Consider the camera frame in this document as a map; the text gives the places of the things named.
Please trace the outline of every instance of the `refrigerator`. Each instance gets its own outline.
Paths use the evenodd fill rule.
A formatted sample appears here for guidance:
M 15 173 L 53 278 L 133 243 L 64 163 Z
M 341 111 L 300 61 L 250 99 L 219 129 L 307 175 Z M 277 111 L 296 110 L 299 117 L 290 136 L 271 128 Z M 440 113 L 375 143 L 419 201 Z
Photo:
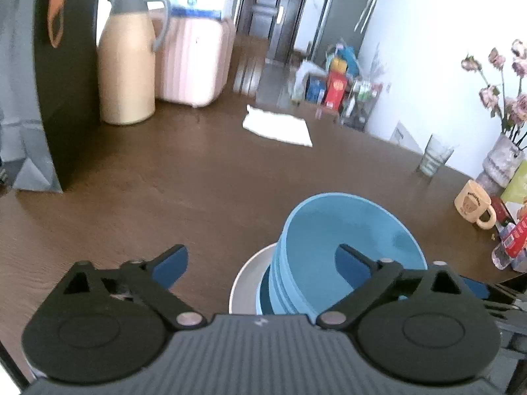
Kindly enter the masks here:
M 341 39 L 348 46 L 353 46 L 357 56 L 376 2 L 377 0 L 324 0 L 310 60 L 325 67 L 326 52 Z

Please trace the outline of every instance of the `cream mug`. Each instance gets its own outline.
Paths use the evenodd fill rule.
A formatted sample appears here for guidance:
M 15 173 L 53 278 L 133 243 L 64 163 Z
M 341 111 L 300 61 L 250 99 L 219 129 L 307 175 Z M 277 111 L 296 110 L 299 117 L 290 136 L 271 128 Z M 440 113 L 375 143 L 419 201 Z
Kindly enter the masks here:
M 472 179 L 465 184 L 461 193 L 454 200 L 454 205 L 465 220 L 469 223 L 476 223 L 484 230 L 496 224 L 496 212 L 491 206 L 491 198 L 483 187 Z M 480 220 L 485 211 L 491 215 L 486 222 Z

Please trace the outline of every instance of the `gray paper bag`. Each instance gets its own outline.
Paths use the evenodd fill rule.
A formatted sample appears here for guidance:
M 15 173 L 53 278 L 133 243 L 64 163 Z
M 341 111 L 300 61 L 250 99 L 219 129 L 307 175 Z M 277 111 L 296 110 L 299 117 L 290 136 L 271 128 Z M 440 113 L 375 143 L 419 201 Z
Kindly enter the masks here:
M 51 19 L 50 0 L 0 0 L 0 158 L 17 189 L 61 192 L 98 124 L 98 0 L 63 2 Z

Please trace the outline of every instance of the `door handle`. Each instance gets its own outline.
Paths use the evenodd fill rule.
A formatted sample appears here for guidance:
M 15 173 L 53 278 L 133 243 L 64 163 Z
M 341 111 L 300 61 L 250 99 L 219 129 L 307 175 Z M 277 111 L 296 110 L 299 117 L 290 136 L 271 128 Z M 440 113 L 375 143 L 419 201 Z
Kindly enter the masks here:
M 363 27 L 360 29 L 361 34 L 364 32 L 366 24 L 368 23 L 368 20 L 370 20 L 370 15 L 372 14 L 373 7 L 375 7 L 376 4 L 377 4 L 377 0 L 372 0 L 372 5 L 370 6 L 370 10 L 368 11 L 368 14 L 366 15 L 366 20 L 364 21 Z
M 372 3 L 373 0 L 368 0 L 366 2 L 366 6 L 363 10 L 363 12 L 360 14 L 360 18 L 358 20 L 358 22 L 355 24 L 355 28 L 354 28 L 354 32 L 357 31 L 357 28 L 359 27 L 360 23 L 362 22 L 362 19 L 364 18 L 364 15 L 366 14 L 366 11 L 368 10 L 368 8 L 370 7 L 370 4 Z
M 278 9 L 278 16 L 276 17 L 276 25 L 280 25 L 282 23 L 282 19 L 284 18 L 284 6 L 280 6 Z

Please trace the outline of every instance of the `thermos handle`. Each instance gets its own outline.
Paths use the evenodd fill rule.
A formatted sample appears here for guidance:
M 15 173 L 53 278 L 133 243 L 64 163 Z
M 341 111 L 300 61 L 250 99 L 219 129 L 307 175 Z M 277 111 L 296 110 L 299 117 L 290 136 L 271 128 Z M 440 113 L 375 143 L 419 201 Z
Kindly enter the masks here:
M 147 0 L 150 1 L 161 1 L 164 5 L 164 19 L 163 19 L 163 28 L 161 29 L 161 32 L 157 36 L 157 38 L 154 41 L 154 44 L 152 45 L 152 51 L 157 52 L 161 45 L 164 42 L 165 36 L 167 35 L 168 31 L 168 20 L 170 17 L 170 1 L 169 0 Z

